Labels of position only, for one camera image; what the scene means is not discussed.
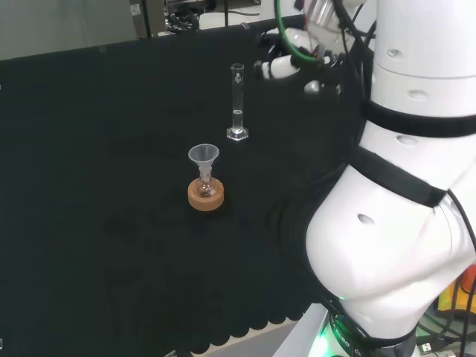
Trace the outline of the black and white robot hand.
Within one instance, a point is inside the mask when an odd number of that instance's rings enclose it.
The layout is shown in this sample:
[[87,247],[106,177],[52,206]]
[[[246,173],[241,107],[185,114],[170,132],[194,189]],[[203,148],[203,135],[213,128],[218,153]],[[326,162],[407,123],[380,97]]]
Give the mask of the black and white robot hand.
[[345,64],[344,48],[341,41],[335,45],[327,45],[306,30],[286,28],[285,35],[290,45],[301,54],[320,61],[313,65],[292,53],[286,42],[281,38],[277,28],[267,30],[257,36],[260,47],[268,47],[268,58],[254,63],[257,78],[266,81],[283,83],[299,74],[314,75],[303,86],[307,96],[321,94],[342,95],[341,69]]

